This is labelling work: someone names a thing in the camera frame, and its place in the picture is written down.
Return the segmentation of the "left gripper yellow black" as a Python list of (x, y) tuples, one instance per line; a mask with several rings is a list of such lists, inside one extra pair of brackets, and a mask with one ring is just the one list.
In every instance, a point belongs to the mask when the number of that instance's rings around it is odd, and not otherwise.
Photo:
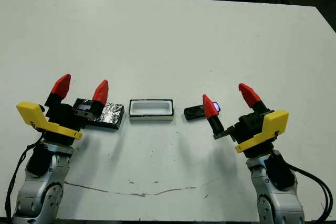
[[(71, 75), (65, 74), (54, 84), (45, 105), (55, 105), (61, 103), (66, 97), (70, 87)], [(94, 116), (100, 116), (106, 105), (109, 92), (108, 80), (104, 79), (96, 88), (91, 105), (91, 112)], [(41, 107), (37, 103), (21, 102), (16, 105), (19, 114), (25, 124), (35, 129), (57, 133), (63, 136), (71, 137), (76, 140), (82, 139), (82, 133), (73, 129), (61, 126), (57, 123), (48, 122)]]

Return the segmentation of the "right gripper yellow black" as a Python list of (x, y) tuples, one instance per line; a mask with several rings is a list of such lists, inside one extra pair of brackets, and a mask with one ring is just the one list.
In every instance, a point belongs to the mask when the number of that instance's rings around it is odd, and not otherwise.
[(253, 110), (243, 115), (238, 122), (224, 129), (212, 100), (203, 95), (203, 109), (214, 134), (214, 139), (230, 136), (237, 142), (235, 150), (246, 157), (255, 157), (273, 148), (272, 142), (285, 132), (289, 113), (285, 110), (274, 111), (265, 106), (259, 95), (248, 85), (240, 83), (238, 89), (247, 105)]

